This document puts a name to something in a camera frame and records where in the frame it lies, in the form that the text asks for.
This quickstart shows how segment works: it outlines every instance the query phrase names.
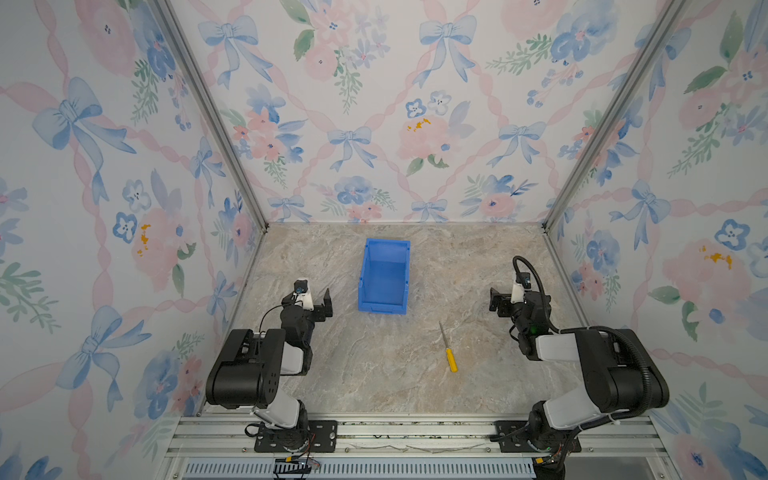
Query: stone-patterned surface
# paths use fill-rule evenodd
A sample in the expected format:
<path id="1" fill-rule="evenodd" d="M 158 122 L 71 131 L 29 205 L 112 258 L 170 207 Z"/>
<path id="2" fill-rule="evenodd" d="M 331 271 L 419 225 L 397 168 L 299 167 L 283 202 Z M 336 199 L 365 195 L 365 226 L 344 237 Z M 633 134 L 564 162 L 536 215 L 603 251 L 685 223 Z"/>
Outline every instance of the stone-patterned surface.
<path id="1" fill-rule="evenodd" d="M 366 238 L 411 241 L 408 314 L 362 313 L 357 283 Z M 488 311 L 488 290 L 509 291 L 515 254 L 528 258 L 553 296 L 555 325 L 577 326 L 538 226 L 272 224 L 236 328 L 257 329 L 296 278 L 318 303 L 330 288 L 335 316 L 319 323 L 312 368 L 281 386 L 311 412 L 527 412 L 581 381 L 576 365 L 530 362 Z M 278 310 L 264 329 L 280 324 Z M 451 373 L 438 321 L 453 348 Z"/>

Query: wall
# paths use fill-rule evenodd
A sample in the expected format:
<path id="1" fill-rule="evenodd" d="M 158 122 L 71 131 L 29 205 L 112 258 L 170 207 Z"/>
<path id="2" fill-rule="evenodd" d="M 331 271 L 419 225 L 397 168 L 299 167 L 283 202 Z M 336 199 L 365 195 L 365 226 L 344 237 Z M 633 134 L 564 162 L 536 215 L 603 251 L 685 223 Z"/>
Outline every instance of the wall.
<path id="1" fill-rule="evenodd" d="M 0 12 L 0 478 L 153 478 L 253 222 L 143 2 Z"/>
<path id="2" fill-rule="evenodd" d="M 589 319 L 664 374 L 652 418 L 686 480 L 768 478 L 767 15 L 692 2 L 553 233 Z"/>
<path id="3" fill-rule="evenodd" d="M 543 220 L 663 3 L 172 0 L 265 214 L 355 223 Z"/>

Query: floral wallpaper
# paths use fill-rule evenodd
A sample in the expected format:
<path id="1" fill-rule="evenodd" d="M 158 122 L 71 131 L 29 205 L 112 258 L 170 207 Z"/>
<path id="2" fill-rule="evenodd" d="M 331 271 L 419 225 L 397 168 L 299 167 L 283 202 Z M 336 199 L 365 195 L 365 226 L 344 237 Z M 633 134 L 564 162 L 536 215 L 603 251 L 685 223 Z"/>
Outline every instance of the floral wallpaper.
<path id="1" fill-rule="evenodd" d="M 350 223 L 543 220 L 664 3 L 172 1 L 268 220 Z"/>
<path id="2" fill-rule="evenodd" d="M 153 478 L 257 228 L 146 4 L 0 12 L 0 479 Z"/>
<path id="3" fill-rule="evenodd" d="M 767 49 L 765 0 L 691 2 L 553 232 L 590 321 L 665 375 L 686 480 L 768 478 Z"/>

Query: metal corner post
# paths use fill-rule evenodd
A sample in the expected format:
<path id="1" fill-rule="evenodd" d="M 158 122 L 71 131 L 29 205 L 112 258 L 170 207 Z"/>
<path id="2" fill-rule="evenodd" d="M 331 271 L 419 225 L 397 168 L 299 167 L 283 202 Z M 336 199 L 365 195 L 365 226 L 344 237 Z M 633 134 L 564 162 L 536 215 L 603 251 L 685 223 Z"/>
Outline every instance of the metal corner post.
<path id="1" fill-rule="evenodd" d="M 243 194 L 245 204 L 254 218 L 256 218 L 256 222 L 259 224 L 259 231 L 264 235 L 266 233 L 266 218 L 259 208 L 256 194 L 248 182 L 243 166 L 237 160 L 237 154 L 227 136 L 227 129 L 218 114 L 214 98 L 205 85 L 203 73 L 192 55 L 189 42 L 179 25 L 176 12 L 170 4 L 170 0 L 150 0 L 148 4 L 160 24 L 160 29 L 165 35 L 171 51 L 187 76 L 187 83 L 190 86 L 192 95 L 194 95 L 207 120 L 211 123 L 213 128 L 212 134 L 221 149 L 224 161 L 232 172 L 237 188 Z"/>
<path id="2" fill-rule="evenodd" d="M 544 228 L 547 233 L 550 233 L 555 228 L 565 209 L 568 208 L 568 202 L 571 201 L 584 176 L 589 172 L 594 159 L 601 152 L 614 126 L 621 119 L 621 115 L 624 114 L 632 102 L 644 76 L 652 68 L 653 62 L 656 61 L 661 50 L 667 44 L 669 37 L 674 32 L 675 26 L 689 4 L 690 0 L 669 0 L 665 5 L 664 10 L 659 15 L 648 36 L 648 41 L 630 66 L 627 72 L 627 79 L 619 87 L 618 92 L 608 105 L 605 115 L 597 129 L 595 129 L 592 140 L 584 147 L 581 159 L 576 164 L 571 175 L 568 176 L 557 200 L 549 210 L 549 214 L 547 214 L 544 220 Z"/>

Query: black mounting plate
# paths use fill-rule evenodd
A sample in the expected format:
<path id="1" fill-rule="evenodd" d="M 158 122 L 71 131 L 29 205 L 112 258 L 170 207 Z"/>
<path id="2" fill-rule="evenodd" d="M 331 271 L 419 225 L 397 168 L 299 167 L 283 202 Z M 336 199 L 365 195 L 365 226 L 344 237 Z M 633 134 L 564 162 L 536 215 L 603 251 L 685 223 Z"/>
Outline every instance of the black mounting plate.
<path id="1" fill-rule="evenodd" d="M 315 435 L 310 453 L 333 453 L 336 450 L 336 430 L 339 423 L 336 420 L 310 420 L 310 438 Z M 286 453 L 286 449 L 272 439 L 271 432 L 266 426 L 259 427 L 253 451 L 257 453 Z"/>
<path id="2" fill-rule="evenodd" d="M 525 420 L 497 420 L 493 422 L 496 426 L 496 432 L 498 432 L 499 435 L 506 435 L 510 432 L 514 432 L 517 429 L 521 429 L 525 426 L 527 423 Z M 526 442 L 525 440 L 522 441 L 515 441 L 513 438 L 506 438 L 502 439 L 498 443 L 499 448 L 502 450 L 502 453 L 532 453 L 537 452 L 536 450 L 532 449 L 531 446 Z M 553 442 L 552 445 L 548 445 L 552 448 L 551 453 L 555 453 L 558 450 L 558 447 L 560 446 L 559 442 Z M 578 437 L 574 440 L 573 448 L 571 449 L 571 452 L 580 452 L 581 451 L 581 443 L 578 441 Z"/>

